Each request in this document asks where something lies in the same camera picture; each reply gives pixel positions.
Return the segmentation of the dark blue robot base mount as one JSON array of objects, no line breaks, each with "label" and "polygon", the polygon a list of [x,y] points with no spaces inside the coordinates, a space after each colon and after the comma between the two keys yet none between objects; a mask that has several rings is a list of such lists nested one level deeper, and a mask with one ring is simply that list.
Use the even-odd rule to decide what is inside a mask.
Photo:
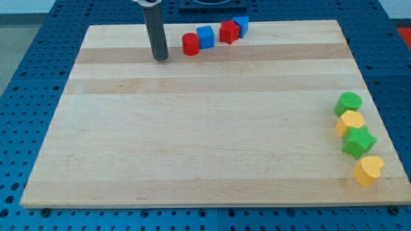
[{"label": "dark blue robot base mount", "polygon": [[194,10],[246,10],[247,0],[179,0],[180,12]]}]

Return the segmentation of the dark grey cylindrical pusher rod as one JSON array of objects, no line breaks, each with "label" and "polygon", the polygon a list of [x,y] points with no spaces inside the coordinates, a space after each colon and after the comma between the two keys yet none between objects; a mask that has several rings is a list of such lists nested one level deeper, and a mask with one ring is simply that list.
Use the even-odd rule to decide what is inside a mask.
[{"label": "dark grey cylindrical pusher rod", "polygon": [[165,61],[169,54],[160,4],[143,7],[143,14],[153,58],[159,62]]}]

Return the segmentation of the white rod holder ring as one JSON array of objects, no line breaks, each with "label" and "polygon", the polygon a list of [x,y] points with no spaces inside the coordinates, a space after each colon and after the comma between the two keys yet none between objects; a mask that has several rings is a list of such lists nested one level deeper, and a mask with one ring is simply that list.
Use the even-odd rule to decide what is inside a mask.
[{"label": "white rod holder ring", "polygon": [[154,7],[161,3],[161,0],[132,0],[142,7]]}]

